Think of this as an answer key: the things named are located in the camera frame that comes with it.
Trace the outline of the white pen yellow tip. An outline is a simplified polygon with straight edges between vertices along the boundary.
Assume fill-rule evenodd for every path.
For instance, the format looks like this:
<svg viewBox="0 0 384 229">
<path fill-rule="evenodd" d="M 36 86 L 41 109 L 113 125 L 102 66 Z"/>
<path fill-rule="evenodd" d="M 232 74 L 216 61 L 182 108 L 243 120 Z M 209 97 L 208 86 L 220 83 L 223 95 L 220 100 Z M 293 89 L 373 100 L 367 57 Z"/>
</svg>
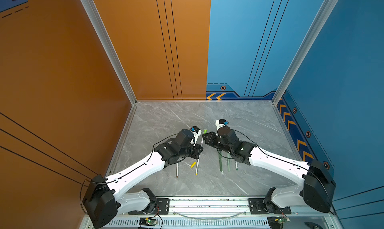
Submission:
<svg viewBox="0 0 384 229">
<path fill-rule="evenodd" d="M 198 160 L 197 160 L 197 164 L 196 164 L 196 172 L 195 172 L 195 175 L 196 175 L 196 176 L 198 175 L 199 165 L 200 165 L 200 158 L 198 158 Z"/>
</svg>

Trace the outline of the dark green pen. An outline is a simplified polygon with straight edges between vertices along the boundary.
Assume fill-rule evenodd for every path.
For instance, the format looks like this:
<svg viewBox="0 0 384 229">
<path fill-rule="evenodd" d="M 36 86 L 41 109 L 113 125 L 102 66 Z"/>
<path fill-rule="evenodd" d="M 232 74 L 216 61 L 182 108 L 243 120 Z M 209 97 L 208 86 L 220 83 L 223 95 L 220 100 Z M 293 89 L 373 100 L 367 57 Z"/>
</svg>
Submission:
<svg viewBox="0 0 384 229">
<path fill-rule="evenodd" d="M 220 151 L 218 151 L 218 156 L 219 156 L 219 167 L 220 167 L 220 172 L 221 173 L 224 173 L 224 170 L 223 170 L 223 162 L 222 162 L 222 154 Z"/>
</svg>

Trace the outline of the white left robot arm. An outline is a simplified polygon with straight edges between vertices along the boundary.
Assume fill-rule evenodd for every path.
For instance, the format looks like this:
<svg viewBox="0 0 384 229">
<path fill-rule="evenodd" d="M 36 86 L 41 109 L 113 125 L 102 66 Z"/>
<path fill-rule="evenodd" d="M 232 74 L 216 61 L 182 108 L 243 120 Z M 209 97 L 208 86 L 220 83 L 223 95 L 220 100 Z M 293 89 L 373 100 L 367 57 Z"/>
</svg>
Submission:
<svg viewBox="0 0 384 229">
<path fill-rule="evenodd" d="M 135 185 L 170 165 L 186 158 L 198 159 L 203 147 L 198 144 L 198 127 L 183 129 L 153 145 L 151 153 L 134 165 L 107 177 L 97 175 L 89 181 L 82 205 L 96 229 L 106 226 L 116 215 L 157 212 L 157 198 L 144 188 L 129 193 Z"/>
</svg>

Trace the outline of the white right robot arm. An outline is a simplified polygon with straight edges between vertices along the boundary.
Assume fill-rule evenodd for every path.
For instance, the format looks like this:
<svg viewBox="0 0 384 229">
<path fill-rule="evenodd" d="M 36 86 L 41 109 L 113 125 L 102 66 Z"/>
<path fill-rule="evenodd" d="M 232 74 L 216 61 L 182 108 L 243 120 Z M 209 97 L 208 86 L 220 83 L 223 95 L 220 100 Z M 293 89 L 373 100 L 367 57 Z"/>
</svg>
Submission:
<svg viewBox="0 0 384 229">
<path fill-rule="evenodd" d="M 210 147 L 229 153 L 237 163 L 266 169 L 294 183 L 290 187 L 268 190 L 262 202 L 266 213 L 290 214 L 291 207 L 295 206 L 309 206 L 321 213 L 334 212 L 332 200 L 336 182 L 319 161 L 307 163 L 273 154 L 256 143 L 241 141 L 237 131 L 228 126 L 205 133 L 202 138 Z"/>
</svg>

